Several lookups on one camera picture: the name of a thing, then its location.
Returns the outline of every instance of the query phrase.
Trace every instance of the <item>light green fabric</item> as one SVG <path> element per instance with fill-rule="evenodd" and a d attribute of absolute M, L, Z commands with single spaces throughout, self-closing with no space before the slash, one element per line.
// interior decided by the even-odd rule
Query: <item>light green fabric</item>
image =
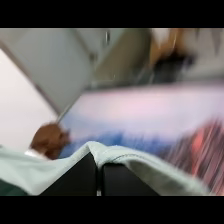
<path fill-rule="evenodd" d="M 122 163 L 160 195 L 210 195 L 200 180 L 155 156 L 97 142 L 88 142 L 71 157 L 54 161 L 42 161 L 0 148 L 0 179 L 38 195 L 89 152 L 99 169 L 108 162 Z"/>

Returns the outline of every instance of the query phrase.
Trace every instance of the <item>white garment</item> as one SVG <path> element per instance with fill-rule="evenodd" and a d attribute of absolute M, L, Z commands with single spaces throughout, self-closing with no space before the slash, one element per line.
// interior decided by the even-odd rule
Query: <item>white garment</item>
<path fill-rule="evenodd" d="M 53 161 L 0 148 L 0 179 L 39 195 L 89 152 L 99 169 L 108 162 L 124 164 L 159 195 L 210 195 L 200 180 L 155 156 L 97 142 L 88 142 L 72 156 Z"/>

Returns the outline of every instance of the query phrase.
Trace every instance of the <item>blue mountain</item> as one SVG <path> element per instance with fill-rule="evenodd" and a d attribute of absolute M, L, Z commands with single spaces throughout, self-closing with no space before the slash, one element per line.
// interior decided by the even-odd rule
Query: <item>blue mountain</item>
<path fill-rule="evenodd" d="M 173 141 L 163 140 L 158 137 L 145 139 L 142 136 L 124 135 L 122 132 L 108 132 L 99 136 L 91 136 L 72 142 L 62 150 L 59 158 L 71 156 L 88 141 L 100 142 L 106 146 L 119 145 L 129 147 L 151 154 L 157 154 L 166 149 L 168 150 L 174 143 Z"/>

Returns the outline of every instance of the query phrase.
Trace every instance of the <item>brown object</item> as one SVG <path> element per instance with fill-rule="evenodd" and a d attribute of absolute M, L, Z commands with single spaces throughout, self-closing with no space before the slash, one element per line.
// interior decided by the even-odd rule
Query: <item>brown object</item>
<path fill-rule="evenodd" d="M 156 62 L 164 57 L 170 55 L 174 50 L 179 54 L 186 53 L 186 49 L 183 41 L 183 28 L 170 28 L 169 38 L 166 42 L 160 46 L 156 40 L 152 37 L 149 55 L 149 65 L 153 67 Z"/>
<path fill-rule="evenodd" d="M 65 145 L 69 144 L 69 134 L 58 124 L 50 123 L 39 128 L 33 137 L 31 148 L 49 159 L 57 159 Z"/>

